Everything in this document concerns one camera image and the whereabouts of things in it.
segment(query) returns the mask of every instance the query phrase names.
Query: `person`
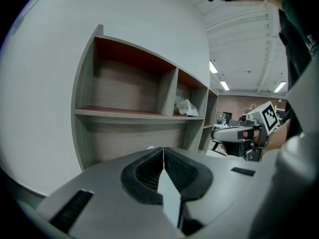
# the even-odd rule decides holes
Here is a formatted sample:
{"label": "person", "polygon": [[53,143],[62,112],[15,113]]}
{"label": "person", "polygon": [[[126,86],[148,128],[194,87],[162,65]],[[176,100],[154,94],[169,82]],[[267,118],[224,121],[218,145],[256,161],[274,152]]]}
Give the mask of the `person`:
{"label": "person", "polygon": [[[318,49],[318,21],[313,20],[313,8],[317,0],[225,0],[248,1],[254,4],[269,2],[279,9],[281,31],[279,37],[286,48],[288,63],[288,89],[290,89]],[[272,149],[280,148],[285,141],[301,133],[301,127],[289,103],[286,105],[284,124],[270,134],[268,144],[262,151],[265,154]],[[254,131],[254,142],[260,142],[260,131]]]}

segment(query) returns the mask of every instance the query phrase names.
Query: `ceiling light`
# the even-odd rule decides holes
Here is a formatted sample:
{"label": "ceiling light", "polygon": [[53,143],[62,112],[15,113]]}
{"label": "ceiling light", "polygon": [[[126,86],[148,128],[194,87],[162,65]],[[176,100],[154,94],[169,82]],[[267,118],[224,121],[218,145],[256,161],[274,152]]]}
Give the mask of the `ceiling light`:
{"label": "ceiling light", "polygon": [[221,85],[223,85],[225,90],[229,90],[229,87],[227,86],[226,82],[220,82]]}
{"label": "ceiling light", "polygon": [[285,84],[286,82],[281,82],[274,92],[277,93]]}
{"label": "ceiling light", "polygon": [[209,61],[209,69],[210,71],[215,74],[215,73],[218,73],[216,67],[214,67],[213,63],[211,61]]}

